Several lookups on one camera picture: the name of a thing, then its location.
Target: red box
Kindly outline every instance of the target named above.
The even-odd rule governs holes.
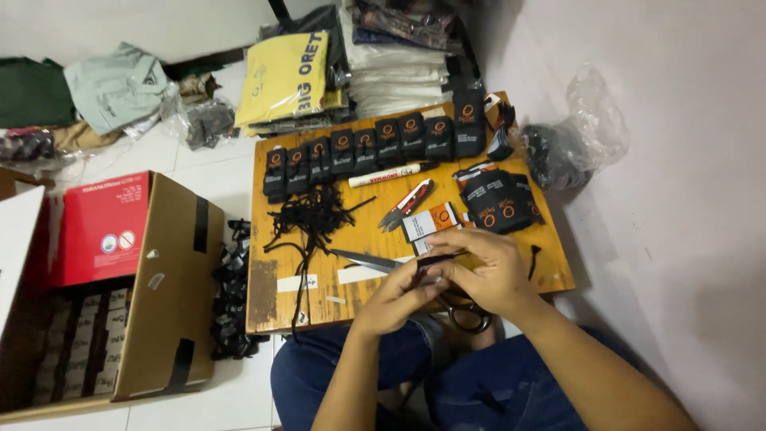
[[[53,227],[49,287],[136,273],[149,211],[150,172],[67,189],[47,203]],[[55,226],[58,225],[58,236]]]

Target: yellow package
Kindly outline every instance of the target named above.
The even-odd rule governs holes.
[[[247,76],[234,124],[322,112],[329,34],[277,36],[247,50]]]

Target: yellow table surface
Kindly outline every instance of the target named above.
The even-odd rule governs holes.
[[[508,101],[505,92],[496,93],[503,101]],[[448,116],[453,115],[452,103],[440,105]],[[421,112],[436,107],[419,109]],[[407,112],[383,117],[359,120],[325,129],[312,130],[305,133],[276,137],[256,144],[253,175],[253,212],[252,233],[250,234],[250,277],[247,286],[247,327],[249,334],[280,333],[290,330],[290,323],[295,311],[296,293],[288,291],[277,293],[277,280],[295,275],[296,267],[301,261],[294,247],[283,247],[266,254],[264,246],[273,238],[273,219],[269,211],[279,211],[280,205],[268,205],[267,197],[263,194],[263,180],[266,172],[266,154],[275,146],[281,145],[288,150],[301,143],[308,142],[320,136],[328,136],[333,130],[351,127],[354,131],[375,126],[375,121],[382,118],[399,117]],[[496,125],[497,106],[487,112],[490,123]],[[492,139],[487,128],[487,139]],[[417,208],[415,213],[426,211],[443,202],[452,202],[458,212],[465,212],[466,207],[460,200],[457,184],[452,174],[459,169],[465,169],[475,163],[486,160],[485,156],[461,159],[452,163],[442,163],[438,168],[402,178],[392,179],[383,183],[350,188],[348,181],[338,181],[343,198],[343,206],[351,208],[356,204],[377,196],[377,199],[357,209],[352,213],[356,226],[344,225],[336,230],[329,247],[366,252],[386,258],[401,258],[413,255],[412,246],[404,240],[401,229],[381,233],[376,226],[381,218],[396,205],[410,190],[424,179],[431,178],[436,183],[434,190]],[[523,151],[516,149],[514,154],[498,167],[511,173],[529,175],[529,169],[524,163]],[[530,179],[532,194],[545,219],[544,225],[534,224],[527,229],[510,235],[519,245],[522,258],[527,267],[532,261],[531,246],[537,245],[542,250],[537,255],[535,274],[532,282],[540,293],[564,291],[575,288],[569,264],[558,233],[553,225],[548,203],[540,188]],[[304,244],[305,236],[299,229],[282,236],[277,243],[295,242]],[[303,291],[301,311],[308,317],[307,321],[299,324],[301,330],[320,325],[348,322],[354,318],[355,312],[367,301],[367,298],[378,287],[381,278],[338,284],[338,270],[348,265],[349,261],[334,255],[325,255],[321,250],[314,253],[309,263],[309,274],[316,274],[318,288]],[[328,301],[327,296],[345,299],[345,304]],[[427,311],[438,311],[438,304],[429,304]]]

